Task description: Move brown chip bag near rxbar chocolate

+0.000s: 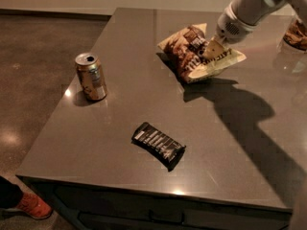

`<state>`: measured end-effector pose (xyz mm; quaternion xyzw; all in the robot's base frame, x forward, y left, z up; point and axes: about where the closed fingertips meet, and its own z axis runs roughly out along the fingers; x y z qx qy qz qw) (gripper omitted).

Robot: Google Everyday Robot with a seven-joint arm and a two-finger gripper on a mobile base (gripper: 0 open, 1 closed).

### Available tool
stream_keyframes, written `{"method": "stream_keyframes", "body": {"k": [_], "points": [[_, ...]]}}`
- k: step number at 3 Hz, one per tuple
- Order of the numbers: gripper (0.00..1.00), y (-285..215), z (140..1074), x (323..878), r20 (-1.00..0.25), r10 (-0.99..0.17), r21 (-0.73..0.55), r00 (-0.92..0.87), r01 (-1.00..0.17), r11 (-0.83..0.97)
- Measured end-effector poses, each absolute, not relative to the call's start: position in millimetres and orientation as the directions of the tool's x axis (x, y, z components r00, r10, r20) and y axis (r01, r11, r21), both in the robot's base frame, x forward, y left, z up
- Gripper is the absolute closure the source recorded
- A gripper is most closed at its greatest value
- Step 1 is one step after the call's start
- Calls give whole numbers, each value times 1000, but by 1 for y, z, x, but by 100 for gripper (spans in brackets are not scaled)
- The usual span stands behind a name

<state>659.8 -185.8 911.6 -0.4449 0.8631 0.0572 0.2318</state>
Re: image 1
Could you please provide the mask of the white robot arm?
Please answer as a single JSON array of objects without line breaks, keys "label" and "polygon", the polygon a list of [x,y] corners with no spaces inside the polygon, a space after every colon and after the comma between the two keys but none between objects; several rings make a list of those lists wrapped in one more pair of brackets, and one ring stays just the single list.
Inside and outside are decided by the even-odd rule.
[{"label": "white robot arm", "polygon": [[269,14],[289,4],[303,25],[307,24],[307,0],[232,0],[220,15],[216,31],[203,56],[214,58],[227,44],[244,40]]}]

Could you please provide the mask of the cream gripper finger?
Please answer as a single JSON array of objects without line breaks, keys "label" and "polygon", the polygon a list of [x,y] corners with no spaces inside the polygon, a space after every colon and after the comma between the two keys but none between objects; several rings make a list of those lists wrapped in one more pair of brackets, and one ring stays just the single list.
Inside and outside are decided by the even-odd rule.
[{"label": "cream gripper finger", "polygon": [[225,46],[222,45],[218,40],[212,37],[207,43],[204,53],[202,54],[206,59],[212,59],[219,56],[226,50]]}]

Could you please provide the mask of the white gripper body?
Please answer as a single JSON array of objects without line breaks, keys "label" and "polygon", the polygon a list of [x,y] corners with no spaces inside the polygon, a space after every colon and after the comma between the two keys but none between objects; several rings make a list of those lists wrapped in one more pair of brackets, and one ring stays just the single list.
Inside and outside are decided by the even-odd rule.
[{"label": "white gripper body", "polygon": [[254,29],[253,25],[241,21],[228,6],[217,21],[215,39],[220,44],[235,44],[244,40]]}]

